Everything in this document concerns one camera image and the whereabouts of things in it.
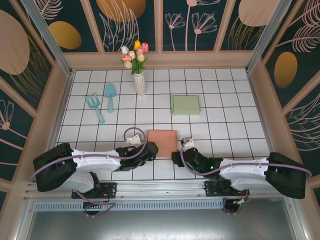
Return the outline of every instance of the yellow circle pattern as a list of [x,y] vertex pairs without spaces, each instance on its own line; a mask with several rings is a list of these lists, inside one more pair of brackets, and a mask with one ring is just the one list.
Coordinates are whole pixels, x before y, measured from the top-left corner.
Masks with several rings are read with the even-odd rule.
[[55,21],[49,25],[49,28],[60,47],[72,50],[81,46],[80,33],[71,24],[65,21]]

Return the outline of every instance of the leaf line drawing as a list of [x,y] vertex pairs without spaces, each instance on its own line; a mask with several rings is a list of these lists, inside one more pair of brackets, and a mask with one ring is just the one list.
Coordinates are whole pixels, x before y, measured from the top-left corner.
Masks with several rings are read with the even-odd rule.
[[308,104],[292,109],[286,119],[298,150],[320,148],[320,93]]
[[202,14],[201,18],[199,18],[199,13],[192,14],[192,25],[195,33],[194,40],[194,50],[197,51],[197,38],[199,34],[211,33],[217,30],[217,25],[214,25],[216,22],[214,18],[215,13]]
[[33,0],[38,7],[41,16],[47,20],[53,20],[63,6],[61,0]]
[[179,14],[174,13],[174,14],[172,14],[172,16],[170,13],[167,13],[165,15],[165,20],[166,20],[166,23],[168,24],[168,27],[170,28],[171,43],[172,43],[173,51],[176,51],[175,44],[174,44],[174,38],[172,35],[172,29],[177,29],[177,28],[181,28],[181,27],[185,26],[185,22],[183,21],[181,13],[179,13]]
[[294,20],[288,27],[302,19],[304,26],[300,27],[291,40],[279,43],[277,47],[287,43],[292,44],[295,52],[311,53],[320,43],[320,1],[308,0],[303,14]]
[[293,39],[284,41],[277,45],[277,47],[292,43],[292,48],[295,52],[311,53],[311,49],[317,47],[320,43],[320,25],[310,26],[304,25],[300,27],[293,36]]
[[309,26],[316,25],[320,22],[319,12],[320,12],[320,1],[308,0],[308,2],[304,7],[303,14],[297,17],[294,21],[292,21],[288,27],[295,24],[301,18],[306,25],[309,25]]
[[130,48],[139,39],[139,26],[134,12],[131,9],[128,10],[124,2],[122,2],[124,14],[115,0],[109,0],[111,5],[108,5],[105,0],[100,2],[103,12],[110,17],[99,13],[104,26],[103,46],[108,52],[115,50],[120,52],[122,46]]
[[186,25],[185,25],[185,50],[188,51],[188,26],[189,26],[189,16],[191,7],[195,6],[205,6],[219,3],[220,0],[186,0],[188,4],[188,12],[186,14]]
[[[7,105],[6,105],[6,103],[3,99],[0,100],[0,130],[3,130],[3,131],[9,130],[16,135],[18,135],[24,139],[27,139],[26,136],[14,131],[13,129],[10,128],[10,122],[11,122],[13,114],[14,114],[14,109],[15,109],[15,105],[11,101],[8,101]],[[16,149],[23,150],[23,147],[17,146],[17,145],[15,145],[11,142],[8,142],[4,139],[0,138],[0,142],[3,142],[11,147],[16,148]]]

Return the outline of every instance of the light green box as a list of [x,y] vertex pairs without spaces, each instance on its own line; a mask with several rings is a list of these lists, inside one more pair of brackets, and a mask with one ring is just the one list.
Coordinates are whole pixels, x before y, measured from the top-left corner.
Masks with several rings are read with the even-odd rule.
[[171,97],[172,115],[199,115],[200,104],[197,95],[176,95]]

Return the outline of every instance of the flower wallpaper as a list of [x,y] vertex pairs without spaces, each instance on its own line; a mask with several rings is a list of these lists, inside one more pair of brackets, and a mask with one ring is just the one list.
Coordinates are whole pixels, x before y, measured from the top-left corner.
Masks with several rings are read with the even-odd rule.
[[0,90],[0,178],[12,181],[33,117]]
[[34,3],[48,24],[62,52],[98,51],[79,0],[34,0]]
[[265,66],[284,107],[320,70],[320,0],[305,0]]
[[156,50],[154,0],[90,0],[105,52],[131,49],[136,40]]
[[220,50],[253,50],[278,2],[236,0]]
[[212,51],[225,0],[163,0],[163,51]]
[[52,65],[9,1],[0,2],[0,78],[38,108]]
[[303,165],[320,174],[320,84],[285,116]]

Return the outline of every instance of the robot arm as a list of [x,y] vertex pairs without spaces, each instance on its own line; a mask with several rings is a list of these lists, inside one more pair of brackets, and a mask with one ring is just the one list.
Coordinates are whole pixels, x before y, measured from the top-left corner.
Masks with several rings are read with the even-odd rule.
[[38,170],[46,164],[68,156],[97,155],[75,157],[51,165],[36,175],[37,189],[39,192],[47,192],[58,187],[76,189],[81,193],[99,187],[99,180],[94,173],[96,170],[106,171],[130,171],[143,166],[146,161],[155,159],[158,148],[154,142],[147,142],[143,151],[134,158],[121,160],[115,157],[131,157],[136,155],[143,145],[139,147],[118,147],[106,152],[85,152],[71,149],[69,143],[62,143],[33,160],[34,170]]
[[[301,170],[303,165],[280,153],[271,152],[269,157],[259,160],[233,160],[205,157],[193,144],[191,147],[185,146],[183,159],[194,172],[208,173],[221,168],[204,177],[214,185],[214,192],[220,192],[222,196],[250,189],[276,189],[290,198],[305,197],[306,172]],[[185,166],[180,152],[173,152],[171,159],[178,167]]]

